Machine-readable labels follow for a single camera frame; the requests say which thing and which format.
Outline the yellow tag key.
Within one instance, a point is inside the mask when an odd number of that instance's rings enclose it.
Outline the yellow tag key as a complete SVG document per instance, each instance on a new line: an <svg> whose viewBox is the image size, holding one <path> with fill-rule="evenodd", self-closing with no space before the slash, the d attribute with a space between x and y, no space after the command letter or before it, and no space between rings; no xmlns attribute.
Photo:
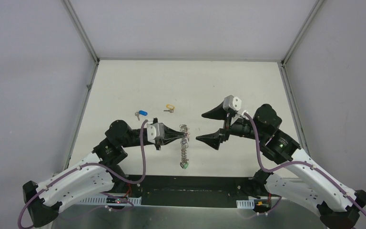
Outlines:
<svg viewBox="0 0 366 229"><path fill-rule="evenodd" d="M166 107L166 109L164 110L164 112L173 113L175 110L175 106L171 105L171 104L167 104L165 107Z"/></svg>

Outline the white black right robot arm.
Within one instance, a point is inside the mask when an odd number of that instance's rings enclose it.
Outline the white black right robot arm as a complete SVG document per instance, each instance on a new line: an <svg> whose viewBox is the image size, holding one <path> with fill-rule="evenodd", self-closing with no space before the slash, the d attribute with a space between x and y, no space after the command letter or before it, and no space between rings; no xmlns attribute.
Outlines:
<svg viewBox="0 0 366 229"><path fill-rule="evenodd" d="M327 173L291 136L280 130L282 119L269 104L254 115L220 104L202 114L203 118L222 120L213 134L197 137L219 149L230 136L255 141L260 169L252 178L252 191L286 198L316 214L329 229L353 229L366 205L366 192L353 190Z"/></svg>

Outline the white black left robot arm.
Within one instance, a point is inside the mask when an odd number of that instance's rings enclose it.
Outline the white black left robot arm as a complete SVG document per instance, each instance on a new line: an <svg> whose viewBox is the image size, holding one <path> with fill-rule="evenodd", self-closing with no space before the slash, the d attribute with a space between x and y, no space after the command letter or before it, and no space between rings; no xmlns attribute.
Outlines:
<svg viewBox="0 0 366 229"><path fill-rule="evenodd" d="M110 190L121 193L126 184L142 183L146 177L144 147L153 145L160 150L162 146L184 137L184 132L167 127L157 118L144 120L139 129L132 129L124 120L112 122L105 138L77 164L45 181L28 181L22 186L25 205L18 216L18 227L23 228L21 221L25 212L28 212L32 226L40 228L91 195ZM128 155L125 148L136 146L141 148L142 175L138 180L129 180L119 163Z"/></svg>

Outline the loose blue tag key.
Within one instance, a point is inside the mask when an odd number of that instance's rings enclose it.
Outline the loose blue tag key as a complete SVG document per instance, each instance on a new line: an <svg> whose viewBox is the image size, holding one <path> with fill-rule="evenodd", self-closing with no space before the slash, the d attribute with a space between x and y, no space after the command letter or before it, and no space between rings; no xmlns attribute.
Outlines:
<svg viewBox="0 0 366 229"><path fill-rule="evenodd" d="M138 121L140 121L140 117L147 116L148 113L146 111L139 110L139 111L135 112L134 115L137 117Z"/></svg>

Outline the black mounting base plate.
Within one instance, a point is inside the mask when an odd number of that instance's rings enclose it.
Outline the black mounting base plate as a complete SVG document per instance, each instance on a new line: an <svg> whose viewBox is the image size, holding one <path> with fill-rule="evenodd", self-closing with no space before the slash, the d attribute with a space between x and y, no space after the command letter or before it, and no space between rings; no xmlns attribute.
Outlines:
<svg viewBox="0 0 366 229"><path fill-rule="evenodd" d="M235 208L238 200L271 196L247 177L146 176L139 184L118 181L108 193L140 198L144 206Z"/></svg>

